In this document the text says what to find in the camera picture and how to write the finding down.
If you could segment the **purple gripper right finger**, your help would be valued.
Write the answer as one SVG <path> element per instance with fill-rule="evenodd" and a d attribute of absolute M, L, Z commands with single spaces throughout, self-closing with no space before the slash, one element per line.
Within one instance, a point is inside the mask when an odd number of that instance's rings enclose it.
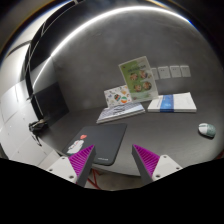
<path fill-rule="evenodd" d="M 132 155 L 144 185 L 148 185 L 182 169 L 168 155 L 159 156 L 136 144 L 132 145 Z"/>

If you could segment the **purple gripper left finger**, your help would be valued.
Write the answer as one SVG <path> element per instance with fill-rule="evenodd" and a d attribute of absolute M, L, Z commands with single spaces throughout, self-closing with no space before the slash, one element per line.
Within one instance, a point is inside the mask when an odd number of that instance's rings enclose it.
<path fill-rule="evenodd" d="M 61 156 L 47 171 L 65 180 L 84 187 L 96 155 L 94 145 L 71 156 Z"/>

